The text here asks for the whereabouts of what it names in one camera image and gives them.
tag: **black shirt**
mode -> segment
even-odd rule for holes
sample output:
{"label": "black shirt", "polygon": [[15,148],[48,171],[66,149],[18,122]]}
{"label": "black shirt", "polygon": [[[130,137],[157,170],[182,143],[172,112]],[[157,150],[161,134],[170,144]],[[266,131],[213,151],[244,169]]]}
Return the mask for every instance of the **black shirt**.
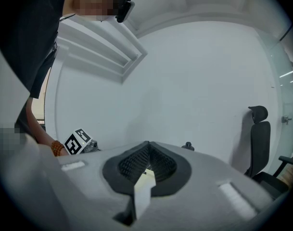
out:
{"label": "black shirt", "polygon": [[[53,63],[47,56],[55,42],[63,4],[64,0],[3,0],[0,4],[0,50],[35,98],[49,69],[47,66]],[[25,107],[17,124],[31,134]]]}

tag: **chair backrest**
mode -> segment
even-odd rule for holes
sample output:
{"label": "chair backrest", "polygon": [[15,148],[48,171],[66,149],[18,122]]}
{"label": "chair backrest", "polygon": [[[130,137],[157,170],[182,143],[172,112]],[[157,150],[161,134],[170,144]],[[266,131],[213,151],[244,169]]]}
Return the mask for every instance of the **chair backrest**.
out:
{"label": "chair backrest", "polygon": [[270,123],[256,123],[251,128],[251,164],[246,175],[253,177],[260,172],[269,161]]}

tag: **person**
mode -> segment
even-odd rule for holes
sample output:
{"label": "person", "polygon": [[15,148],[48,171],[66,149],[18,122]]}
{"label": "person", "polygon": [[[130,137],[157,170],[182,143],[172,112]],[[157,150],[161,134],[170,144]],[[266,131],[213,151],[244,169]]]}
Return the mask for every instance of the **person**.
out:
{"label": "person", "polygon": [[[0,50],[30,92],[15,127],[51,147],[54,139],[40,126],[31,107],[54,62],[60,18],[78,14],[102,21],[117,15],[119,0],[4,0],[7,2],[10,13],[0,6]],[[58,155],[67,155],[67,151],[63,148]]]}

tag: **chair armrest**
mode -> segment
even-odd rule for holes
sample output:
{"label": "chair armrest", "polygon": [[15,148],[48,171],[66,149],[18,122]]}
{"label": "chair armrest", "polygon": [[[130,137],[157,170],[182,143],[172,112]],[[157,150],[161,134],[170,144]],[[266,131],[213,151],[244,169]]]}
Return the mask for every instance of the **chair armrest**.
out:
{"label": "chair armrest", "polygon": [[280,156],[279,160],[282,161],[282,162],[285,162],[287,164],[293,165],[293,158],[289,158],[289,157],[286,157],[286,156]]}

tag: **brown bead bracelet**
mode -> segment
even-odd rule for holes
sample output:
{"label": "brown bead bracelet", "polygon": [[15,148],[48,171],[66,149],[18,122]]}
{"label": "brown bead bracelet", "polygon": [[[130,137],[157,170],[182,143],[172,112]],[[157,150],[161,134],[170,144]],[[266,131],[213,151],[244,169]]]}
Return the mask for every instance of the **brown bead bracelet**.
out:
{"label": "brown bead bracelet", "polygon": [[60,156],[61,150],[64,146],[59,141],[52,142],[51,149],[54,156]]}

